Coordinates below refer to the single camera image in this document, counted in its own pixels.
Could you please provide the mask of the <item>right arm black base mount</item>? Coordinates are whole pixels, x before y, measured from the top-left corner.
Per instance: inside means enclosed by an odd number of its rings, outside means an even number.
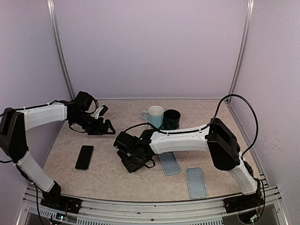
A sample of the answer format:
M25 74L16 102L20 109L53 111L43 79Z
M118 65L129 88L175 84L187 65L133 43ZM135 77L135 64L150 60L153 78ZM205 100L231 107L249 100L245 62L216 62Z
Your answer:
M226 213L239 212L262 206L265 202L262 194L239 195L223 200Z

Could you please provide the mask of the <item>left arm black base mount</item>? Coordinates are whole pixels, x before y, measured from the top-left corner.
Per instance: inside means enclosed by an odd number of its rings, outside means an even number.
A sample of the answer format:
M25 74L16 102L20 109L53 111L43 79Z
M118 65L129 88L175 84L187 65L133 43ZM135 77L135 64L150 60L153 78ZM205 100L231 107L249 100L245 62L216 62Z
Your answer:
M41 205L51 209L64 211L66 213L78 214L82 205L82 200L61 195L58 200L51 199L50 197L43 197Z

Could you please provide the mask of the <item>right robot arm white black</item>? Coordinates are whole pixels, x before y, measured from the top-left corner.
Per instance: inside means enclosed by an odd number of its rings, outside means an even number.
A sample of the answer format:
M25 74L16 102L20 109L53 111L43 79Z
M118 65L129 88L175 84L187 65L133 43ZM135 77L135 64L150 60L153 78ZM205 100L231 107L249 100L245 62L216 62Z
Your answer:
M150 125L140 136L132 136L124 130L113 145L129 173L146 166L155 155L171 151L209 152L213 165L228 172L239 185L242 207L250 208L262 197L260 180L244 159L245 153L240 150L236 136L219 118L211 119L207 125L186 129L161 130Z

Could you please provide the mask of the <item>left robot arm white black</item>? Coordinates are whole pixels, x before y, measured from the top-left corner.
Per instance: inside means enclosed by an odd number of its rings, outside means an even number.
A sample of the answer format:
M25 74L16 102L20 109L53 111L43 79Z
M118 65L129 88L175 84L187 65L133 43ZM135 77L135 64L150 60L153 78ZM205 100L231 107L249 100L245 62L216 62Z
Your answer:
M60 185L51 179L34 159L27 144L27 133L35 128L55 122L67 121L69 126L78 125L88 135L113 135L116 133L110 120L103 115L108 110L100 106L89 93L80 91L75 99L54 100L44 105L6 108L1 114L0 148L10 158L17 170L37 186L53 207L62 208L66 199Z

